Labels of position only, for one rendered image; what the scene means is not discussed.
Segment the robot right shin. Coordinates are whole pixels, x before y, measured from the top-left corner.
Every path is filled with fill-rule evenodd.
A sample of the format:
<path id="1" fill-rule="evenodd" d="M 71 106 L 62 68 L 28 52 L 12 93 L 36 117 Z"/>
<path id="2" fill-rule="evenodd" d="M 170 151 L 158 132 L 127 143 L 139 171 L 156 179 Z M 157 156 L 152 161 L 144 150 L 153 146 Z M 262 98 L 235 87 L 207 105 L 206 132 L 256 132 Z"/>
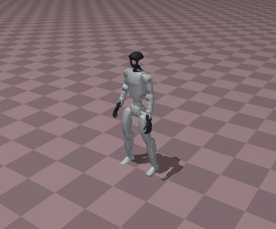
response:
<path id="1" fill-rule="evenodd" d="M 127 157 L 132 157 L 132 148 L 133 148 L 134 139 L 128 140 L 126 136 L 124 136 L 124 145 L 127 153 Z"/>

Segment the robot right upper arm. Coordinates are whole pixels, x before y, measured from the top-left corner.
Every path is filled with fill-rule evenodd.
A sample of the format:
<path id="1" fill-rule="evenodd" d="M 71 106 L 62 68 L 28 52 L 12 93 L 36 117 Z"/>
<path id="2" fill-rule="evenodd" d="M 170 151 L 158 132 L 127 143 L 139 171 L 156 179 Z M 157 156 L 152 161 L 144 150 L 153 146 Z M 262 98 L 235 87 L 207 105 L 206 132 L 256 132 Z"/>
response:
<path id="1" fill-rule="evenodd" d="M 126 69 L 123 71 L 123 74 L 124 74 L 124 85 L 122 87 L 122 89 L 128 91 L 128 83 L 127 83 L 127 71 L 129 70 L 130 68 Z"/>

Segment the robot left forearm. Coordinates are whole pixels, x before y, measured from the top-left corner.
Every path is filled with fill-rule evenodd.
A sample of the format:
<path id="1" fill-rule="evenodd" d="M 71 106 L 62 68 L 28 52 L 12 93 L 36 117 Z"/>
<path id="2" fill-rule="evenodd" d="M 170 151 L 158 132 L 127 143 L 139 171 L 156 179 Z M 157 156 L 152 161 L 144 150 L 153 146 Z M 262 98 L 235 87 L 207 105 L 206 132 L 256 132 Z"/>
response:
<path id="1" fill-rule="evenodd" d="M 149 115 L 149 119 L 152 119 L 153 105 L 154 105 L 154 96 L 150 95 L 149 102 L 147 102 L 147 109 L 146 109 L 146 115 Z"/>

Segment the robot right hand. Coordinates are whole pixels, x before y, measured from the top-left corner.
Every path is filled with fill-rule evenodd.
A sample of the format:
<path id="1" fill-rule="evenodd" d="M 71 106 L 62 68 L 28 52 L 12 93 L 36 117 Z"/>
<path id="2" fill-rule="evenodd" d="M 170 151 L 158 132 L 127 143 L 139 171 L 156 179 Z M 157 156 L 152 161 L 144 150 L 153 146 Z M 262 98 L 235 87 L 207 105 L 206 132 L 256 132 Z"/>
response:
<path id="1" fill-rule="evenodd" d="M 117 115 L 117 111 L 119 110 L 119 107 L 121 107 L 120 105 L 121 105 L 121 102 L 118 102 L 117 104 L 116 104 L 117 106 L 115 107 L 115 109 L 114 109 L 114 111 L 113 111 L 113 117 L 114 118 L 116 118 L 118 115 Z"/>

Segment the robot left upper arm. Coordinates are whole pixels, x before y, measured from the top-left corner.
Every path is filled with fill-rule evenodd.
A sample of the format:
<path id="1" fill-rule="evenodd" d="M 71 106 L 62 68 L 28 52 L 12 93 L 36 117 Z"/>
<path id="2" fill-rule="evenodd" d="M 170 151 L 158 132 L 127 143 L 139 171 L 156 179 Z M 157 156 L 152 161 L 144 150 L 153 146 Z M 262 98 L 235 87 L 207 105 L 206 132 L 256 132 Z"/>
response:
<path id="1" fill-rule="evenodd" d="M 146 87 L 146 90 L 148 92 L 148 94 L 146 95 L 145 98 L 146 98 L 147 101 L 149 101 L 149 96 L 150 95 L 154 96 L 153 86 L 152 86 L 152 77 L 151 77 L 151 75 L 146 74 L 146 73 L 142 74 L 141 76 L 142 76 L 142 81 L 143 81 L 143 83 L 145 83 L 145 87 Z"/>

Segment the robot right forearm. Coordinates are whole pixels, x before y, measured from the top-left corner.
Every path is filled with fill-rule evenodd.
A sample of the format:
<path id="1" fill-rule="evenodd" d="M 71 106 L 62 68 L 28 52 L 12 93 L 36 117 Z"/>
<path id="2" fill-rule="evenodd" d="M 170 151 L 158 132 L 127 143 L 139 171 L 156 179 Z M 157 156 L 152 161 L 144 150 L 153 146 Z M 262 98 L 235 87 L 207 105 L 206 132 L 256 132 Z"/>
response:
<path id="1" fill-rule="evenodd" d="M 119 101 L 118 101 L 118 102 L 121 102 L 121 105 L 123 105 L 127 93 L 128 93 L 128 92 L 127 92 L 126 90 L 124 90 L 124 89 L 121 90 L 121 95 L 120 95 Z M 118 103 L 118 102 L 117 102 L 117 103 Z M 121 106 L 121 105 L 120 105 L 120 106 Z"/>

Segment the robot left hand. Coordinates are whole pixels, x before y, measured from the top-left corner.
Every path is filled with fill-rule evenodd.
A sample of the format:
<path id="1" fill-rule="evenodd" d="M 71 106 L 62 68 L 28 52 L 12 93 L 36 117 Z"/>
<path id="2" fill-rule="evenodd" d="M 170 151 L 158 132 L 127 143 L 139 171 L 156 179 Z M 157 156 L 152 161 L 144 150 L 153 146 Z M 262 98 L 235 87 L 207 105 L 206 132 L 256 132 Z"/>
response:
<path id="1" fill-rule="evenodd" d="M 148 133 L 150 133 L 150 132 L 152 131 L 152 122 L 151 122 L 152 119 L 149 119 L 149 115 L 148 115 L 148 114 L 146 115 L 146 121 L 147 121 L 147 122 L 146 122 L 145 128 L 147 128 L 147 129 L 146 129 L 146 131 L 145 131 L 144 134 L 148 134 Z M 145 128 L 144 128 L 144 129 L 145 129 Z M 144 129 L 143 129 L 143 130 L 144 130 Z"/>

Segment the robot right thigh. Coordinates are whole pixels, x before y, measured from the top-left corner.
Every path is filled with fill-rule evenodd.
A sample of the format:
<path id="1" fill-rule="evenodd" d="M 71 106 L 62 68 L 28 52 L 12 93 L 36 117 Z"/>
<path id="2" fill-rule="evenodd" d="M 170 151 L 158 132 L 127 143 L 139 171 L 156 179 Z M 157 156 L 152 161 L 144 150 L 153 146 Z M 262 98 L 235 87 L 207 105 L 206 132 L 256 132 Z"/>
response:
<path id="1" fill-rule="evenodd" d="M 128 140 L 132 140 L 135 136 L 134 132 L 131 131 L 131 126 L 132 126 L 131 116 L 133 116 L 133 114 L 131 114 L 130 107 L 125 108 L 122 116 L 122 129 L 123 129 L 123 134 L 126 136 Z"/>

